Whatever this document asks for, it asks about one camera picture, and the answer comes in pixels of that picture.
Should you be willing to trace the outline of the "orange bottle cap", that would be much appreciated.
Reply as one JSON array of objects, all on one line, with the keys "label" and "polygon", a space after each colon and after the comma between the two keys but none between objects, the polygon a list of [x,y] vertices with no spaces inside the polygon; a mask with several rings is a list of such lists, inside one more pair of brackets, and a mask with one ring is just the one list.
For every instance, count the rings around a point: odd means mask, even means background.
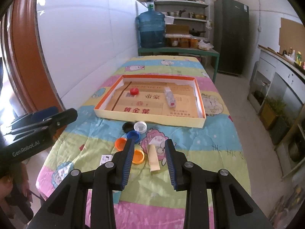
[{"label": "orange bottle cap", "polygon": [[132,163],[133,164],[141,164],[141,163],[143,163],[144,160],[145,160],[144,152],[142,150],[135,149],[133,159],[132,159]]},{"label": "orange bottle cap", "polygon": [[115,141],[115,148],[120,152],[124,150],[124,147],[126,145],[127,139],[126,138],[118,138]]}]

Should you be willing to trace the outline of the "white cartoon lighter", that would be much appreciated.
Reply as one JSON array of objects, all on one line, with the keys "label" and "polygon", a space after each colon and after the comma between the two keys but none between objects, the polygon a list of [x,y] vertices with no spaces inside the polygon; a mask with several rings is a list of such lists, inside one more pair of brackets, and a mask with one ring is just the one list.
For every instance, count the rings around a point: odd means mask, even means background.
[{"label": "white cartoon lighter", "polygon": [[111,154],[102,155],[101,160],[100,160],[100,165],[110,162],[110,161],[112,161],[112,159],[113,159],[113,155],[111,155]]}]

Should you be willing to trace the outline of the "gold lighter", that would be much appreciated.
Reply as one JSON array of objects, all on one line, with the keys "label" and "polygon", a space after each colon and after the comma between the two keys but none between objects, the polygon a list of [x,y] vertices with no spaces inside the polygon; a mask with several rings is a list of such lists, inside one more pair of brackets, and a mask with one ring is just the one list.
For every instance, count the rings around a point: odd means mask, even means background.
[{"label": "gold lighter", "polygon": [[150,171],[159,171],[160,165],[159,165],[159,159],[158,154],[155,145],[150,144],[147,147],[147,155],[148,155],[148,162],[150,166]]}]

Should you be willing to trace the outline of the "blue bottle cap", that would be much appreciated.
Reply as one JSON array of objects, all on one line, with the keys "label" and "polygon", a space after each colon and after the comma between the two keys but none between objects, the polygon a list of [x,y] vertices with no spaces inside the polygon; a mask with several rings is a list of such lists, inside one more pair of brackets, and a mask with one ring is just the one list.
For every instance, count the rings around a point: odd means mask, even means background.
[{"label": "blue bottle cap", "polygon": [[127,133],[127,139],[132,139],[134,140],[134,143],[137,144],[139,143],[140,141],[140,138],[141,138],[141,135],[138,131],[135,131],[135,130],[131,130]]}]

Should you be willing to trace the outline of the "black bottle cap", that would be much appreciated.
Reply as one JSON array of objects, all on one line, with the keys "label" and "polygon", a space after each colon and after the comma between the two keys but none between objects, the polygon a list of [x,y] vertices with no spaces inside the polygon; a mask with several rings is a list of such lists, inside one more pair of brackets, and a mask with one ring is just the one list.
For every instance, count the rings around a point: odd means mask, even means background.
[{"label": "black bottle cap", "polygon": [[128,133],[134,130],[134,122],[126,122],[122,126],[122,130],[124,133]]}]

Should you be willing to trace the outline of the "white bottle cap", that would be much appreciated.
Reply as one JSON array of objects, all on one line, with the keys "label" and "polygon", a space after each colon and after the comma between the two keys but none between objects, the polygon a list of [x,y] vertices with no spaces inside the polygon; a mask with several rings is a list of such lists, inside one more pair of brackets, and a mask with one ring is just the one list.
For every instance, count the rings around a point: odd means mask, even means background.
[{"label": "white bottle cap", "polygon": [[144,134],[147,131],[147,124],[146,122],[139,121],[134,124],[134,130],[140,134]]}]

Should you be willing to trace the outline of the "red bottle cap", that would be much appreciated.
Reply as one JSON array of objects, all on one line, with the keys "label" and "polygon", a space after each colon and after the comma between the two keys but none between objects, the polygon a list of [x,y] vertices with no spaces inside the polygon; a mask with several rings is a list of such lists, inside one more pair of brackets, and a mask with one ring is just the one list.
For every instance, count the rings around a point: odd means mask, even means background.
[{"label": "red bottle cap", "polygon": [[132,96],[138,95],[138,94],[139,94],[139,89],[138,89],[137,87],[131,88],[131,89],[130,89],[130,94],[131,94]]}]

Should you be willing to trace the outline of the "clear glitter lighter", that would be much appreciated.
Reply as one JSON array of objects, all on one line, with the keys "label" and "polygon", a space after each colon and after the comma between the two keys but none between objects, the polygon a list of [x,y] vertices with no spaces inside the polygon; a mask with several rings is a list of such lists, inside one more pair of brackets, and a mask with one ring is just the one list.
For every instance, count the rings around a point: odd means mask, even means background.
[{"label": "clear glitter lighter", "polygon": [[165,87],[164,88],[164,94],[165,94],[168,106],[170,108],[175,108],[176,107],[176,99],[175,99],[174,94],[171,91],[170,87]]}]

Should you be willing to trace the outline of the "colourful cartoon bed sheet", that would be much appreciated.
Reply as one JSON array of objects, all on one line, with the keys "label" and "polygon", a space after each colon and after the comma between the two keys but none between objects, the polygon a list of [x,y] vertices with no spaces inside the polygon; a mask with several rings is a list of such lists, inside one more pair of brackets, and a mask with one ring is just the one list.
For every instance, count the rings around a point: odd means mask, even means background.
[{"label": "colourful cartoon bed sheet", "polygon": [[131,168],[129,181],[114,206],[118,228],[182,228],[186,193],[176,192],[164,155],[171,139],[177,150],[203,169],[227,169],[246,191],[251,190],[247,163],[229,111],[201,63],[186,56],[135,57],[110,76],[78,109],[70,124],[52,147],[36,180],[36,188],[48,198],[73,169],[96,169],[103,155],[115,153],[115,141],[123,137],[121,121],[98,118],[94,107],[123,74],[160,74],[195,77],[200,88],[206,121],[202,128],[171,127],[150,123],[137,145],[146,150],[155,145],[160,170],[151,172],[148,161]]}]

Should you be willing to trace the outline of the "orange rimmed cardboard tray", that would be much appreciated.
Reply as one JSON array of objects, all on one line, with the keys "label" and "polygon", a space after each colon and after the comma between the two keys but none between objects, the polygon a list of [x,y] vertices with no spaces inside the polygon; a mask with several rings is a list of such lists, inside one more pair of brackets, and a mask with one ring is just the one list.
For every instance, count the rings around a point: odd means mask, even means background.
[{"label": "orange rimmed cardboard tray", "polygon": [[[130,89],[139,94],[132,96]],[[176,107],[168,106],[164,88],[170,87]],[[167,126],[202,128],[206,113],[196,78],[167,75],[122,75],[102,95],[96,115],[121,121],[144,121]]]}]

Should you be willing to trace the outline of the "white kitchen counter cabinet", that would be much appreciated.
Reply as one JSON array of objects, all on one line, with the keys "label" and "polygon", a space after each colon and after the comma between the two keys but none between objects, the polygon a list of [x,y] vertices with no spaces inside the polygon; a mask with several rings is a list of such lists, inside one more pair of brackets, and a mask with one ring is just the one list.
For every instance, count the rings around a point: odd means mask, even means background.
[{"label": "white kitchen counter cabinet", "polygon": [[279,159],[283,177],[304,165],[304,73],[279,53],[263,46],[250,81],[248,100],[260,115],[265,98],[281,99],[286,107],[267,130]]}]

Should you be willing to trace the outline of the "dark refrigerator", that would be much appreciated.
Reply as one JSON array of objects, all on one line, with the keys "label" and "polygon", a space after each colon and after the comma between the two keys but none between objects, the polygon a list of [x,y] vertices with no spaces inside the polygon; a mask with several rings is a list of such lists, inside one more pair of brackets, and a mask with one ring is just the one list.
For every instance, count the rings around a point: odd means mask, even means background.
[{"label": "dark refrigerator", "polygon": [[218,71],[241,75],[249,44],[249,7],[235,0],[216,0],[213,37],[220,54]]}]

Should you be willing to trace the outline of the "white metal shelf rack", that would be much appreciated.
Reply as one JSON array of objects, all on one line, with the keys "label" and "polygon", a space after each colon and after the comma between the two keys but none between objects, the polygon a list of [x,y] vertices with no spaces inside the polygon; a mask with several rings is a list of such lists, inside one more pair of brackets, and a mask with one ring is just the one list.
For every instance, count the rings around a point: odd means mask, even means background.
[{"label": "white metal shelf rack", "polygon": [[154,0],[154,3],[156,11],[174,18],[174,24],[189,26],[191,35],[208,37],[210,9],[207,0]]}]

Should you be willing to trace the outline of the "red wooden door frame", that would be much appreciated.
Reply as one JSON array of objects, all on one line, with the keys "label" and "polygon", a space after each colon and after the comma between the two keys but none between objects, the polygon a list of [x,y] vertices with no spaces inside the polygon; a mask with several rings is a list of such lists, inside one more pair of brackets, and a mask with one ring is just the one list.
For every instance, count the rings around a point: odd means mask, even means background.
[{"label": "red wooden door frame", "polygon": [[14,0],[1,18],[1,123],[55,106],[64,110],[43,56],[37,0]]}]

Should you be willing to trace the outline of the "cardboard sheet on wall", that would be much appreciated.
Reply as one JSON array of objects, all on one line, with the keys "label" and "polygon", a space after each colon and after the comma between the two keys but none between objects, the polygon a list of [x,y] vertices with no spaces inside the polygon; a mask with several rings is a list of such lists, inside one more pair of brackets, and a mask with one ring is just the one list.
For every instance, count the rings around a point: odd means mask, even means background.
[{"label": "cardboard sheet on wall", "polygon": [[295,52],[300,52],[304,56],[305,50],[305,28],[303,24],[281,18],[281,27],[279,32],[280,53],[287,52],[290,48]]}]

